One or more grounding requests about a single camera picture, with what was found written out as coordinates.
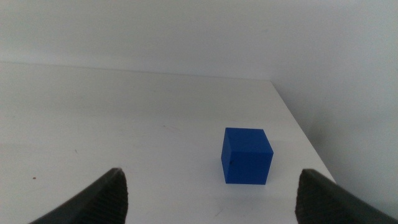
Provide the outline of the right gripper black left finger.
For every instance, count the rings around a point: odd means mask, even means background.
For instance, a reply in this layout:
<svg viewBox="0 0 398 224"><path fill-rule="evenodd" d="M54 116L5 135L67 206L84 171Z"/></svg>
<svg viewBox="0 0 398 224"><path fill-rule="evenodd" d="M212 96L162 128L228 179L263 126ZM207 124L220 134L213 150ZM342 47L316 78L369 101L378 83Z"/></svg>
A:
<svg viewBox="0 0 398 224"><path fill-rule="evenodd" d="M126 176L122 169L112 168L80 193L34 224L117 223L125 224L128 211Z"/></svg>

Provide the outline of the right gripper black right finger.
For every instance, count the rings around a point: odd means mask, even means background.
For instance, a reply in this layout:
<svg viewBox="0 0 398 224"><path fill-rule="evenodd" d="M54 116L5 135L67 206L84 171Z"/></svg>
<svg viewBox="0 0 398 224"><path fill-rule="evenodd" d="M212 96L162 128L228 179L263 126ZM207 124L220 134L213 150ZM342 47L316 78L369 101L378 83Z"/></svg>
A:
<svg viewBox="0 0 398 224"><path fill-rule="evenodd" d="M295 216L299 224L397 224L315 169L300 174Z"/></svg>

